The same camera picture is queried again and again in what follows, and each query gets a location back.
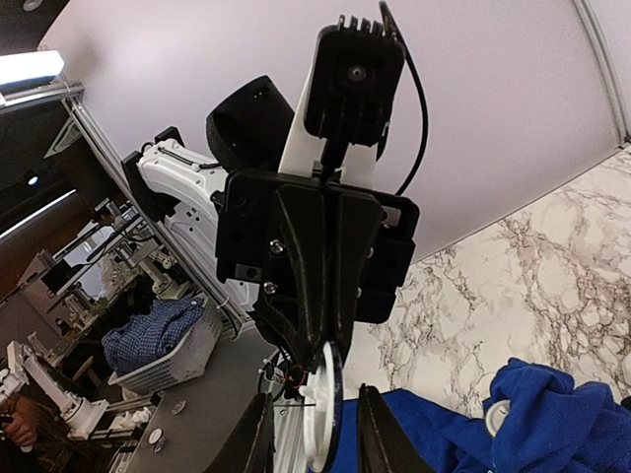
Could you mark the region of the person's hand background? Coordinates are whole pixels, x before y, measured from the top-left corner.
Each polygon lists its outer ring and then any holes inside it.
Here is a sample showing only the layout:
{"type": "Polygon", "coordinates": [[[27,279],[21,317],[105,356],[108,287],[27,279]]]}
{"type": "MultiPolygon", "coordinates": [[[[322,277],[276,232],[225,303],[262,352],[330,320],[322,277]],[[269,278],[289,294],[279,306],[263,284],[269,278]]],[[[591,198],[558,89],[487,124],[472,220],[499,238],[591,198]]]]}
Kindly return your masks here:
{"type": "Polygon", "coordinates": [[[9,412],[13,418],[6,425],[9,440],[19,447],[34,446],[39,422],[38,407],[30,399],[15,395],[9,401],[9,412]]]}

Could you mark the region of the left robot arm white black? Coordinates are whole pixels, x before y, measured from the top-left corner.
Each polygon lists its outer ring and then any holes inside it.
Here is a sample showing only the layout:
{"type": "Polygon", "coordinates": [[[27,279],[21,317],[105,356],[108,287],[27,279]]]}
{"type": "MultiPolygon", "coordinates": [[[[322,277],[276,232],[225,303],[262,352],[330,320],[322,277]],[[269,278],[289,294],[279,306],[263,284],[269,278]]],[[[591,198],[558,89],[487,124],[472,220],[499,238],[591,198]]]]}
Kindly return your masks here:
{"type": "Polygon", "coordinates": [[[215,157],[186,149],[176,128],[130,154],[141,208],[164,221],[185,206],[185,236],[220,283],[252,286],[264,338],[307,372],[348,358],[358,322],[385,322],[415,249],[417,204],[375,189],[397,85],[313,79],[292,109],[269,77],[207,118],[215,157]]]}

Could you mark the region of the blue panda print t-shirt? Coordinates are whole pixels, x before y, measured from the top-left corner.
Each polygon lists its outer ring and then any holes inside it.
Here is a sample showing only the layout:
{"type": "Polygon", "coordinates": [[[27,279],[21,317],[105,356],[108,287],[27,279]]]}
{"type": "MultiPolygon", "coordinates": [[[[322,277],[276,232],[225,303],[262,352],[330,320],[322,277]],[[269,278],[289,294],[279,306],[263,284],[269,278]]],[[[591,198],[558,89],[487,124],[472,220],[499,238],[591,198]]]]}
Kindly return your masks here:
{"type": "Polygon", "coordinates": [[[610,387],[511,358],[469,418],[408,390],[384,400],[437,472],[627,472],[630,411],[610,387]]]}

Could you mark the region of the background robot arm white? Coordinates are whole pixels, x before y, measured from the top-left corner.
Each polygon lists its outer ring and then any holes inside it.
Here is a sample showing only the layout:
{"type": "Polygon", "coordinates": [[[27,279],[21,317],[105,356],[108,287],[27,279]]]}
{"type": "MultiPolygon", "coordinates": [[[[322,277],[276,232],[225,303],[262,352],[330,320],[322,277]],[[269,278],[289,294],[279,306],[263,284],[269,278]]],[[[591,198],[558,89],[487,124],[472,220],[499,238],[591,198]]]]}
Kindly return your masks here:
{"type": "Polygon", "coordinates": [[[1,380],[1,402],[18,393],[33,380],[57,406],[62,420],[70,428],[68,438],[88,440],[109,407],[106,400],[87,398],[63,389],[44,369],[35,352],[12,341],[7,346],[8,371],[1,380]]]}

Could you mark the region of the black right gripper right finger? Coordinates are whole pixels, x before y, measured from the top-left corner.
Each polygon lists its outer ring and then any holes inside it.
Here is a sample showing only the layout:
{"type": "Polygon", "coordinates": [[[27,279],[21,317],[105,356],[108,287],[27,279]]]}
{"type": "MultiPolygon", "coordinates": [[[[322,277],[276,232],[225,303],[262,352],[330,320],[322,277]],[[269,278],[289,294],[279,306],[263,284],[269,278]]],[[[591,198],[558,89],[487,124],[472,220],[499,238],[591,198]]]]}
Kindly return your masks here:
{"type": "Polygon", "coordinates": [[[370,473],[422,473],[433,469],[419,455],[379,391],[363,384],[357,413],[358,468],[370,473]]]}

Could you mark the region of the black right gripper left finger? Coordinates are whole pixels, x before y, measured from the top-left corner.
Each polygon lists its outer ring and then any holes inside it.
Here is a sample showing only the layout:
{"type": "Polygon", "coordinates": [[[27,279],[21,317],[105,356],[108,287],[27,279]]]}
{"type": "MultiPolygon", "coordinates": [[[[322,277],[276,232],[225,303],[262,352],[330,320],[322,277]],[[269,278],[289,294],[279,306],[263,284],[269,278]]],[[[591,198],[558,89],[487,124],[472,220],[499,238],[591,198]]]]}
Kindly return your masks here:
{"type": "Polygon", "coordinates": [[[206,472],[272,472],[274,440],[272,396],[258,393],[248,404],[218,455],[206,468],[206,472]]]}

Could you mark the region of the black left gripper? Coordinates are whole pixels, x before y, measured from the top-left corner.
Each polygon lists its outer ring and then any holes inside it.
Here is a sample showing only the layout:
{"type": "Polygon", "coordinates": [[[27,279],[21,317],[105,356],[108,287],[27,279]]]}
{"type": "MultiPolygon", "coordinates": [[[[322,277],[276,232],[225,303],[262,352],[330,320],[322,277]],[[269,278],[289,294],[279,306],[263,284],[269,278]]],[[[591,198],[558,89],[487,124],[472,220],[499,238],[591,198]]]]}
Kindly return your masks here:
{"type": "Polygon", "coordinates": [[[415,250],[420,209],[410,199],[242,170],[216,207],[218,279],[260,286],[257,328],[303,370],[318,367],[327,323],[346,355],[354,321],[389,319],[415,250]]]}

